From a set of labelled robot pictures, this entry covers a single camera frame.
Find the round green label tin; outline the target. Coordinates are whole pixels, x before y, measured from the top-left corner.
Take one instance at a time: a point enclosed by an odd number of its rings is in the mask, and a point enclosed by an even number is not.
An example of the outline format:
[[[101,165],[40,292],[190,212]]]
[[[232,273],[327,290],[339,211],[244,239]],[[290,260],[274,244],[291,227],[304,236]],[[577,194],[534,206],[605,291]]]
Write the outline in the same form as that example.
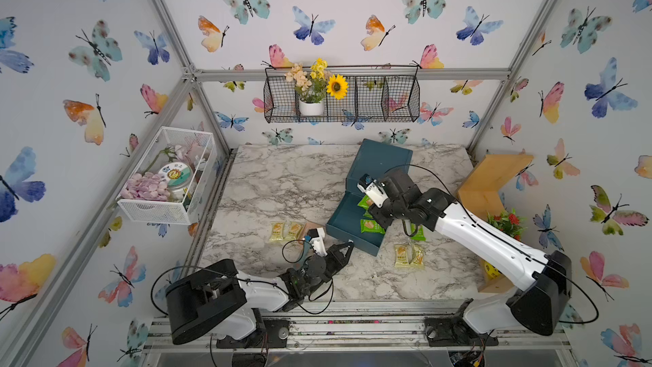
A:
[[[159,170],[158,174],[166,181],[169,190],[187,188],[193,179],[191,167],[181,161],[166,164]]]

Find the green cookie packet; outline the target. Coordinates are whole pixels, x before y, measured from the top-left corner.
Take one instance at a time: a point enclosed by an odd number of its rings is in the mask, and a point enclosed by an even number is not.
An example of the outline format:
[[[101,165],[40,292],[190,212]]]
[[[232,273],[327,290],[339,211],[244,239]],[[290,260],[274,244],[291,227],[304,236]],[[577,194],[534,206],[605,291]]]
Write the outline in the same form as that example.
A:
[[[385,234],[385,229],[380,224],[371,219],[362,219],[360,221],[360,231],[363,234]]]
[[[358,206],[367,211],[373,205],[373,203],[374,202],[370,197],[365,196],[362,200],[360,200],[360,202],[358,202]]]
[[[424,227],[422,225],[415,225],[411,224],[410,225],[411,232],[409,234],[409,238],[413,241],[426,241],[426,237],[424,235]]]

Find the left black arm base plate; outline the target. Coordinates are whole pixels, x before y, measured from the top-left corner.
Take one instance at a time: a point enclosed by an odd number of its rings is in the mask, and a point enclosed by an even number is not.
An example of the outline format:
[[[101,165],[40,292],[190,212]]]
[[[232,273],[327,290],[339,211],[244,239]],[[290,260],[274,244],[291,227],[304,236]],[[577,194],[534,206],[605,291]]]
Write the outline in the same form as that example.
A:
[[[263,319],[249,336],[235,340],[231,336],[215,341],[216,348],[286,348],[290,335],[290,322],[286,319]]]

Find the dark teal drawer cabinet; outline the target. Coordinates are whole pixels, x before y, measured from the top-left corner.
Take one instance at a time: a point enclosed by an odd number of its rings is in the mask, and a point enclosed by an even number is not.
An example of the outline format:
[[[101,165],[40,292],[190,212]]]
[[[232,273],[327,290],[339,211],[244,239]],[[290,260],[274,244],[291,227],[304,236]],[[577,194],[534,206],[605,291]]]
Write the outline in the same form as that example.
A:
[[[361,195],[358,181],[363,175],[380,179],[388,170],[410,164],[412,156],[413,152],[409,149],[364,139],[346,175],[346,192]]]

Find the pink wooden brush tray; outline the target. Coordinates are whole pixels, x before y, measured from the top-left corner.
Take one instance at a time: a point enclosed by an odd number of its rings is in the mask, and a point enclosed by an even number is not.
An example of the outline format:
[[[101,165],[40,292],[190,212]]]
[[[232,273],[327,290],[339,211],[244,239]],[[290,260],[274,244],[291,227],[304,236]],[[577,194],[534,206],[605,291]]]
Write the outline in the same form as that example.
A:
[[[315,224],[315,223],[312,223],[312,222],[306,222],[302,232],[300,233],[300,238],[303,239],[308,234],[309,230],[311,230],[311,229],[319,229],[319,228],[322,228],[322,227],[323,227],[322,224]]]

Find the wooden wall shelf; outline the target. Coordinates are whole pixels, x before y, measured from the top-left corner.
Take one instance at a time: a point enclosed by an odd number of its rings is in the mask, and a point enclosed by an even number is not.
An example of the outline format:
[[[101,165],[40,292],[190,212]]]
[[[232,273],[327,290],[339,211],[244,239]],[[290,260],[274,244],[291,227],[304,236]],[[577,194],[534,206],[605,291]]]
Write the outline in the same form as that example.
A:
[[[487,155],[457,191],[458,201],[470,214],[471,227],[493,248],[506,252],[509,259],[517,258],[523,244],[501,231],[491,231],[487,220],[505,211],[499,191],[532,161],[533,156],[527,154]]]

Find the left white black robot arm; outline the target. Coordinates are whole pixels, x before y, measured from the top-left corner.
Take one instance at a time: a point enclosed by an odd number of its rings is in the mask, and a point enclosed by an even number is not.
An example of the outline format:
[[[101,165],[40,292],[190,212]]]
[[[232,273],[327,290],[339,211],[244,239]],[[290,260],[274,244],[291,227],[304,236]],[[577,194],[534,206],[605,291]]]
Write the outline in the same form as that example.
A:
[[[336,244],[307,257],[300,268],[288,268],[274,278],[263,278],[237,270],[231,259],[171,283],[165,290],[166,312],[175,345],[191,343],[214,333],[221,340],[242,342],[262,331],[260,310],[288,312],[348,265],[354,243]]]

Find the teal handled brush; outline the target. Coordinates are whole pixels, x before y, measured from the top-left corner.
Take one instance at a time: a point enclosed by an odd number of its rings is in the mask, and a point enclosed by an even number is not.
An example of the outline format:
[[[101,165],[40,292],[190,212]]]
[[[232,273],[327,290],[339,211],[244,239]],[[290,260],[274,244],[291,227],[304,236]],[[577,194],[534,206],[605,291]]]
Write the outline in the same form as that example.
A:
[[[302,245],[302,254],[297,263],[303,264],[308,258],[310,251],[312,250],[312,245],[309,241],[306,240],[300,240],[300,243]]]

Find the yellow toy on shelf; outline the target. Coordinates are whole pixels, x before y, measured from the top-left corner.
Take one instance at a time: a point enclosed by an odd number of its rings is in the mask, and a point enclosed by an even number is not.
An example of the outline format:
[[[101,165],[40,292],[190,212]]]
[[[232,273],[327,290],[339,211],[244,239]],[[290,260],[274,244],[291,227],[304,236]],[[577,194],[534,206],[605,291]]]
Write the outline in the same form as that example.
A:
[[[483,267],[485,270],[485,274],[487,278],[489,278],[489,280],[497,279],[502,275],[502,273],[490,263],[485,262]]]

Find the yellow cookie packet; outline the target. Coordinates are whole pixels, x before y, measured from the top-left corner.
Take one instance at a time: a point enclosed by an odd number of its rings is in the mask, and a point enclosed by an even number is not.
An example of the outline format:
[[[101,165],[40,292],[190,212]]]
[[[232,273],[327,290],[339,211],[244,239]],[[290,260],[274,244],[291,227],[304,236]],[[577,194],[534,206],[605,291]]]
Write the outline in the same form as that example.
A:
[[[290,222],[287,233],[285,235],[286,241],[298,240],[304,230],[305,224],[299,222]]]
[[[395,251],[395,264],[396,268],[408,268],[410,266],[410,246],[405,244],[396,244]]]
[[[412,268],[424,269],[424,257],[425,249],[419,245],[412,245],[412,260],[410,261],[410,266]]]
[[[272,223],[272,231],[269,238],[270,242],[280,242],[285,239],[285,222]]]

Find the dark teal drawer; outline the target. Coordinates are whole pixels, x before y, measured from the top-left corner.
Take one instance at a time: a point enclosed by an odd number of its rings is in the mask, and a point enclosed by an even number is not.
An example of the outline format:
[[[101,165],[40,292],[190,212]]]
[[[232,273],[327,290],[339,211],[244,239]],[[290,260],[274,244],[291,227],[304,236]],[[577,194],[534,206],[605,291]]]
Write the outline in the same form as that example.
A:
[[[346,192],[326,224],[326,232],[338,241],[353,241],[354,246],[371,256],[377,257],[385,239],[385,234],[363,234],[360,221],[370,219],[367,211],[358,206],[363,197]]]

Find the white pot yellow flowers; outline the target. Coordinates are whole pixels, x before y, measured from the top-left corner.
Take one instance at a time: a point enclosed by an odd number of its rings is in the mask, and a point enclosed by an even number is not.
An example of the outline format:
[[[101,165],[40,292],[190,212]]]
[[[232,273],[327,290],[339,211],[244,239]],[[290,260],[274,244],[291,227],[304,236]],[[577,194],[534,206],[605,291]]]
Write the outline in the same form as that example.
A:
[[[300,64],[293,64],[285,73],[285,80],[294,87],[302,117],[323,115],[328,97],[344,100],[349,93],[347,79],[341,74],[332,73],[324,59],[317,59],[308,71]]]

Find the red flower green plant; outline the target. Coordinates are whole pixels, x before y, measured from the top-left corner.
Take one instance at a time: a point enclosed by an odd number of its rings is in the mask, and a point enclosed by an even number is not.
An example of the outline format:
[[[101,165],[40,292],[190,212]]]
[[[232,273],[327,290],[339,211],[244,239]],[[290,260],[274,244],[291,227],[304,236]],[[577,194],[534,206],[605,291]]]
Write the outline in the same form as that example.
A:
[[[487,222],[509,237],[521,241],[525,227],[525,219],[516,215],[515,210],[502,210],[500,214],[487,214]]]

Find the white mesh wall basket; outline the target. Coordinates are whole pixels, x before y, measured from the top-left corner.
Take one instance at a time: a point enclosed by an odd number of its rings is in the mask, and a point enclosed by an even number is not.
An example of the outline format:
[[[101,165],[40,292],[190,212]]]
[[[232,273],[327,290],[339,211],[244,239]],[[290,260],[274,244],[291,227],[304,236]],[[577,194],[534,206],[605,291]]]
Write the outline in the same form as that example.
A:
[[[129,220],[191,224],[217,157],[209,132],[161,127],[117,195]]]

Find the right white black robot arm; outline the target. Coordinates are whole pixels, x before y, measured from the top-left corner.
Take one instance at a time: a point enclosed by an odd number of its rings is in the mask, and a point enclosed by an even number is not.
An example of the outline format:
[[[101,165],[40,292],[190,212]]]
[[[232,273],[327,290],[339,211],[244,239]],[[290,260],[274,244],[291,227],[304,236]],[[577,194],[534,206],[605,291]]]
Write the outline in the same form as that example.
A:
[[[358,189],[372,200],[369,212],[383,228],[397,219],[421,225],[457,241],[512,283],[509,291],[472,301],[463,310],[464,323],[475,333],[518,326],[540,336],[554,333],[572,295],[572,266],[565,254],[546,254],[516,241],[448,192],[421,191],[401,168],[380,180],[365,174]]]

